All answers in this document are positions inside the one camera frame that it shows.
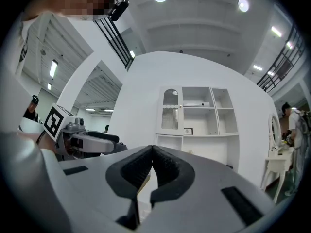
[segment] glass cabinet door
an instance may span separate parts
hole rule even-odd
[[[158,107],[158,134],[183,135],[181,87],[162,87]]]

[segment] white ceiling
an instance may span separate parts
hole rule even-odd
[[[164,50],[206,58],[243,74],[253,62],[266,33],[273,3],[249,0],[130,0],[147,52]]]
[[[92,53],[92,49],[79,33],[73,27],[68,27],[70,24],[66,24],[65,27],[63,20],[67,19],[46,13],[30,27],[29,51],[23,69],[56,97],[60,96],[77,67]],[[59,63],[54,78],[50,76],[53,59]],[[48,83],[52,84],[50,91],[47,89]],[[79,93],[75,106],[113,109],[120,88],[120,85],[115,84],[100,67],[96,67]]]
[[[244,75],[254,63],[268,68],[283,45],[273,38],[271,23],[286,35],[289,27],[271,0],[249,0],[248,12],[241,12],[238,0],[130,0],[117,26],[136,55],[156,50],[179,52],[206,58]],[[51,13],[31,26],[24,72],[59,97],[76,68],[92,49],[64,18]],[[52,60],[58,61],[55,77],[49,76]],[[114,108],[120,84],[96,67],[77,97],[79,108]]]
[[[277,28],[282,36],[278,37],[272,30],[272,26]],[[286,40],[289,36],[292,27],[292,20],[288,15],[285,15],[277,6],[274,6],[273,15],[269,24],[269,30],[264,38],[264,41],[249,69],[247,70],[245,77],[257,83],[267,70],[271,67],[273,62],[276,60],[280,51],[284,47]],[[257,65],[263,68],[259,71],[253,68]]]

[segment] small white table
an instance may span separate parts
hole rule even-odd
[[[285,174],[287,171],[289,171],[290,166],[293,163],[294,150],[295,150],[294,148],[289,148],[288,150],[284,150],[282,152],[282,155],[266,158],[266,161],[268,161],[268,165],[267,165],[267,169],[266,169],[266,172],[263,178],[261,189],[266,190],[268,176],[270,172],[280,173],[280,181],[278,183],[276,194],[273,199],[274,203],[276,203],[277,197],[283,186]]]

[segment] black railing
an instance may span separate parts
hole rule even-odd
[[[133,57],[127,48],[121,34],[119,33],[116,25],[113,23],[110,17],[105,17],[94,21],[100,30],[103,32],[110,46],[116,52],[118,57],[124,64],[125,69],[128,69],[133,62]]]
[[[257,85],[270,92],[292,70],[305,50],[305,44],[297,27],[293,24],[290,34],[276,60],[258,81]]]

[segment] white shelf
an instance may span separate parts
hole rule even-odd
[[[233,108],[223,108],[223,107],[221,107],[221,108],[217,108],[217,110],[233,110]]]
[[[226,115],[233,112],[233,108],[217,108],[218,115]]]
[[[215,107],[198,107],[198,106],[184,106],[184,108],[190,108],[190,109],[215,109]]]
[[[212,89],[215,98],[215,107],[219,108],[232,108],[232,102],[226,89]]]
[[[217,110],[219,134],[236,133],[238,131],[234,110]]]
[[[182,151],[227,164],[228,138],[185,137]]]
[[[228,136],[236,136],[239,133],[227,133],[227,134],[209,134],[209,135],[192,135],[192,134],[185,134],[184,137],[194,137],[194,138],[216,138],[216,137],[228,137]]]
[[[179,136],[157,135],[157,145],[171,149],[181,150],[182,138]]]
[[[184,108],[184,128],[193,128],[194,135],[218,134],[214,108]]]
[[[212,94],[208,87],[183,87],[183,102],[189,103],[206,103],[209,102],[211,107],[214,106]]]

